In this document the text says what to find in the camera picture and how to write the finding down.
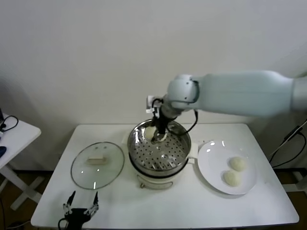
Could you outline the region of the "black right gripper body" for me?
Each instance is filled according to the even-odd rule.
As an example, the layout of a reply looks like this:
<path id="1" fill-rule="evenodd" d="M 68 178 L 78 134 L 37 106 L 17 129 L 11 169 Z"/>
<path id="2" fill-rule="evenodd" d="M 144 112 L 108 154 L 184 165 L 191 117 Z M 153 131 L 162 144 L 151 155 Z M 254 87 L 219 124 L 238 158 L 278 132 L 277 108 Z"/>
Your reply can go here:
<path id="1" fill-rule="evenodd" d="M 171 119 L 166 117 L 164 114 L 159 116 L 154 115 L 153 125 L 156 127 L 159 134 L 165 134 L 167 130 L 168 123 L 171 122 Z"/>

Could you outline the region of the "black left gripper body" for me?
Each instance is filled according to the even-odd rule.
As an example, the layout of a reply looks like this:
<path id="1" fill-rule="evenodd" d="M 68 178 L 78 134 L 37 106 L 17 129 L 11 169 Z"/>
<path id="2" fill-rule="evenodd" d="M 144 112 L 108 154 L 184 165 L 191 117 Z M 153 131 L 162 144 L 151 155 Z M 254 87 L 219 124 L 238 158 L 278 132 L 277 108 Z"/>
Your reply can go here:
<path id="1" fill-rule="evenodd" d="M 66 230 L 82 230 L 83 224 L 92 217 L 92 211 L 86 208 L 64 208 L 64 219 L 67 222 Z"/>

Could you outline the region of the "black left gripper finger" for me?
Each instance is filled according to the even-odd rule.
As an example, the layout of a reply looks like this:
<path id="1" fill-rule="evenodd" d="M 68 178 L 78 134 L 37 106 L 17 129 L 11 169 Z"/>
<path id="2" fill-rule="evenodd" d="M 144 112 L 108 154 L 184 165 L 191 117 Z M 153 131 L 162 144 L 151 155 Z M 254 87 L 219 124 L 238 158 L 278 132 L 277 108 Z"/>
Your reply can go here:
<path id="1" fill-rule="evenodd" d="M 96 192 L 93 204 L 84 211 L 85 215 L 94 215 L 99 209 L 99 204 L 98 204 L 98 192 Z"/>
<path id="2" fill-rule="evenodd" d="M 68 201 L 63 204 L 63 210 L 64 210 L 65 214 L 71 214 L 72 213 L 71 205 L 72 205 L 73 199 L 75 197 L 75 193 L 76 193 L 76 191 L 74 191 L 72 193 L 72 195 L 68 198 Z"/>

